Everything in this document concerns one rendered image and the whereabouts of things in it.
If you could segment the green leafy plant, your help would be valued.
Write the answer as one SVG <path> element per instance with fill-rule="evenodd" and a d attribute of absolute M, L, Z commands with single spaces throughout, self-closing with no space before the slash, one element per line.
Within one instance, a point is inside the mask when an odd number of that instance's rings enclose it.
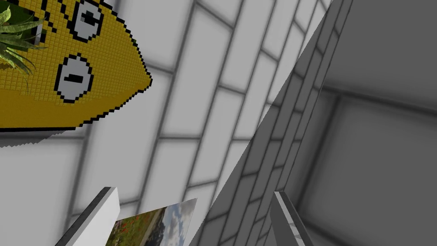
<path fill-rule="evenodd" d="M 10 6 L 8 5 L 0 13 L 0 70 L 16 70 L 19 72 L 26 83 L 26 93 L 30 94 L 28 77 L 33 74 L 33 71 L 28 67 L 28 64 L 31 64 L 33 69 L 36 66 L 18 51 L 28 52 L 29 49 L 46 49 L 46 47 L 30 42 L 30 40 L 37 38 L 36 34 L 32 37 L 22 37 L 24 32 L 42 25 L 45 18 L 31 20 L 34 18 L 34 15 L 31 15 L 22 22 L 11 23 L 9 20 L 12 17 L 13 11 Z"/>

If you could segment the landscape photo wall picture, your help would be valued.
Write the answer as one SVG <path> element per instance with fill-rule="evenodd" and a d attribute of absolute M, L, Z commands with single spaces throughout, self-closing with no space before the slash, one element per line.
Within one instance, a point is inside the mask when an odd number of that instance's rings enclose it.
<path fill-rule="evenodd" d="M 115 222 L 105 246 L 184 246 L 197 199 Z"/>

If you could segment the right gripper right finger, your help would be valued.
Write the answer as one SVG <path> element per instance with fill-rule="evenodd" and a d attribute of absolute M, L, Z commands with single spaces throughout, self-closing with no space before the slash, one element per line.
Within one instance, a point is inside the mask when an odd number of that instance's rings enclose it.
<path fill-rule="evenodd" d="M 314 246 L 287 194 L 275 191 L 271 199 L 271 225 L 277 246 Z"/>

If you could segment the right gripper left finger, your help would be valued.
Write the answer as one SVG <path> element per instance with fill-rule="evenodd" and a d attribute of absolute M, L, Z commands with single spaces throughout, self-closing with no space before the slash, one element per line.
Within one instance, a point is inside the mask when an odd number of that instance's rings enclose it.
<path fill-rule="evenodd" d="M 118 189 L 103 188 L 55 246 L 105 246 L 119 213 Z"/>

